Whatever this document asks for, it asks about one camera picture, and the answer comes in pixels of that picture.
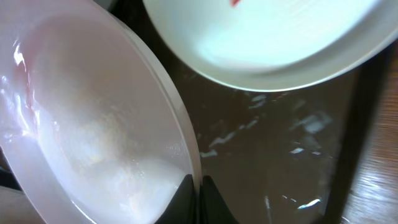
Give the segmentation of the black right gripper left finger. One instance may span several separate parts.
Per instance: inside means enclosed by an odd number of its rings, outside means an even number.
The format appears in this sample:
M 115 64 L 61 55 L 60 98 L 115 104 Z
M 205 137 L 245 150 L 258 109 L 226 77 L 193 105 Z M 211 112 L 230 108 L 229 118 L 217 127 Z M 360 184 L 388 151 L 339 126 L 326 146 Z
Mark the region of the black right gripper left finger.
M 155 224 L 195 224 L 196 199 L 193 177 L 188 174 Z

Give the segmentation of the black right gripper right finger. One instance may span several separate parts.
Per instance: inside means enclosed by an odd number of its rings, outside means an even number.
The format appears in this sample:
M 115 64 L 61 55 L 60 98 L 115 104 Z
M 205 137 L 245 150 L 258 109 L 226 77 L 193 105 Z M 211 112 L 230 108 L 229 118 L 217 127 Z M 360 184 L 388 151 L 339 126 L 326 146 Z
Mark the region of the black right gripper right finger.
M 200 223 L 201 224 L 238 224 L 213 179 L 206 175 L 200 186 Z

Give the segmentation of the pale green plate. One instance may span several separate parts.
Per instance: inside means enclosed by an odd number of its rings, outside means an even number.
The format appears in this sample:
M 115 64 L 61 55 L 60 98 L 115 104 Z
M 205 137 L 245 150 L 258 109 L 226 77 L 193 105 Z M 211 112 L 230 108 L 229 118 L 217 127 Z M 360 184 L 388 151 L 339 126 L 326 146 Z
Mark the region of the pale green plate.
M 316 85 L 397 39 L 397 0 L 145 0 L 144 7 L 184 64 L 240 90 Z

